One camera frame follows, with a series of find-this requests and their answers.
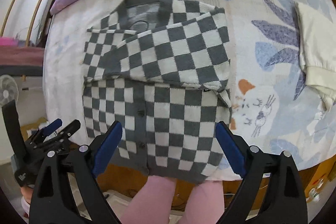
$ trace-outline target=cream garment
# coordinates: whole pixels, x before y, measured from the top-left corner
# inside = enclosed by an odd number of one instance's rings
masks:
[[[300,28],[300,67],[329,111],[336,101],[336,24],[310,6],[296,2]]]

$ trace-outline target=bed sheet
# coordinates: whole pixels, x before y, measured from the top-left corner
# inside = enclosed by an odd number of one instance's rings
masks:
[[[89,144],[83,103],[86,29],[109,14],[122,0],[79,0],[54,16],[44,59],[44,93],[50,121],[78,119],[72,141]],[[336,107],[326,113],[318,94],[304,85],[298,64],[299,32],[294,1],[304,2],[336,21],[331,0],[198,0],[224,7],[231,58],[229,87],[231,130],[264,152],[292,153],[306,169],[336,154]],[[224,157],[209,178],[235,180]]]

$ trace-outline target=person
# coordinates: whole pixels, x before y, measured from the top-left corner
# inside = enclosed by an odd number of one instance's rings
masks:
[[[149,176],[146,184],[132,199],[120,218],[122,224],[168,224],[175,194],[176,179]],[[21,188],[24,200],[30,203],[33,194]],[[224,213],[222,181],[204,181],[196,185],[178,224],[216,224]]]

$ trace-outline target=silver bolt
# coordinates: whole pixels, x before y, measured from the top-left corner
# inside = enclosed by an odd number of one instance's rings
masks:
[[[289,158],[292,154],[289,152],[289,151],[284,151],[283,152],[283,154],[287,157],[287,158]]]
[[[55,155],[55,151],[53,151],[53,150],[51,150],[51,151],[49,151],[49,152],[47,153],[47,156],[48,156],[49,158],[52,158],[54,155]]]
[[[255,146],[255,145],[252,145],[252,146],[250,147],[250,150],[251,150],[251,152],[253,152],[253,153],[258,153],[258,152],[259,152],[259,148],[258,148],[257,146]]]
[[[88,147],[87,145],[82,145],[82,146],[79,148],[79,151],[81,151],[81,152],[86,152],[88,149],[89,149],[89,147]]]

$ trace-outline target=orange cat ear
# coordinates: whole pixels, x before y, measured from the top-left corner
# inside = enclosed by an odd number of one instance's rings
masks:
[[[236,121],[235,121],[234,118],[231,118],[229,128],[230,128],[230,130],[236,130]]]
[[[248,80],[240,79],[238,82],[238,87],[242,94],[246,94],[249,90],[254,89],[255,85],[252,85]]]

